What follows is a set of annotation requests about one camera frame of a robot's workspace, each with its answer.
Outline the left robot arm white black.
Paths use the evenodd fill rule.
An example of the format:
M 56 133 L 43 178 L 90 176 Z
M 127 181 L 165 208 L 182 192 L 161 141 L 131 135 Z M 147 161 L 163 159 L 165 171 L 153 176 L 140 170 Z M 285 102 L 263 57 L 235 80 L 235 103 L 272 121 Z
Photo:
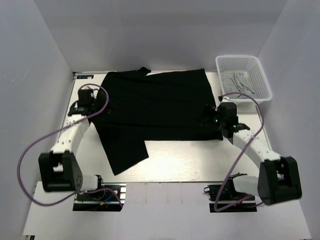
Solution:
M 38 158 L 45 192 L 80 193 L 101 188 L 102 177 L 82 173 L 76 155 L 91 120 L 105 112 L 108 104 L 109 95 L 103 87 L 95 90 L 84 85 L 78 90 L 78 100 L 70 106 L 58 140 Z

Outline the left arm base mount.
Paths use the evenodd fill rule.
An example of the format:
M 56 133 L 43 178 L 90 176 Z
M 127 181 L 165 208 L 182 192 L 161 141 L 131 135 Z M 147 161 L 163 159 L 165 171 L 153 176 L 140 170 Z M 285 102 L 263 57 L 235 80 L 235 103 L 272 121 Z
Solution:
M 74 212 L 120 212 L 126 199 L 126 183 L 102 183 L 101 191 L 74 197 Z

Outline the black t shirt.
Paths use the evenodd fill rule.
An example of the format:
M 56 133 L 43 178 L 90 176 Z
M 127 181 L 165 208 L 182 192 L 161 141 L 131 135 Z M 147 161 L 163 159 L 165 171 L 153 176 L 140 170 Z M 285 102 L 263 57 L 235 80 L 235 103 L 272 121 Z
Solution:
M 114 175 L 148 158 L 146 141 L 223 139 L 220 130 L 200 126 L 205 106 L 216 105 L 204 69 L 114 71 L 101 87 L 109 103 L 92 123 Z

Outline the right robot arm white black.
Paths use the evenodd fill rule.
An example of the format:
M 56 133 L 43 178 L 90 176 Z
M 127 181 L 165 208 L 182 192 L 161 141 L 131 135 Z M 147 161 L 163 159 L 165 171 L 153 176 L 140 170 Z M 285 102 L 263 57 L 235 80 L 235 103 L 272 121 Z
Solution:
M 302 197 L 297 161 L 269 149 L 246 124 L 240 123 L 234 103 L 222 102 L 218 107 L 206 105 L 200 125 L 219 128 L 223 137 L 241 150 L 236 160 L 247 155 L 259 169 L 257 177 L 229 172 L 219 189 L 210 187 L 207 192 L 216 203 L 223 195 L 234 200 L 235 204 L 257 196 L 267 206 Z

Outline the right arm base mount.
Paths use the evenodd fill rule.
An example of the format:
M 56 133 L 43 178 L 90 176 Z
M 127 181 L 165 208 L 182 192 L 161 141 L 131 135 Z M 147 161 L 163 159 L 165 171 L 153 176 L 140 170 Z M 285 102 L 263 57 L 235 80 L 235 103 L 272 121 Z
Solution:
M 217 213 L 214 209 L 215 201 L 218 195 L 218 191 L 221 184 L 209 184 L 204 189 L 203 192 L 208 195 L 209 198 L 209 211 L 210 213 Z M 254 213 L 257 212 L 257 203 L 255 196 L 243 200 L 240 203 L 235 204 L 236 201 L 242 200 L 247 197 L 246 193 L 236 192 L 233 186 L 226 186 L 222 190 L 219 201 L 217 202 L 217 208 L 223 208 L 228 204 L 232 204 L 231 207 L 222 210 L 220 213 Z

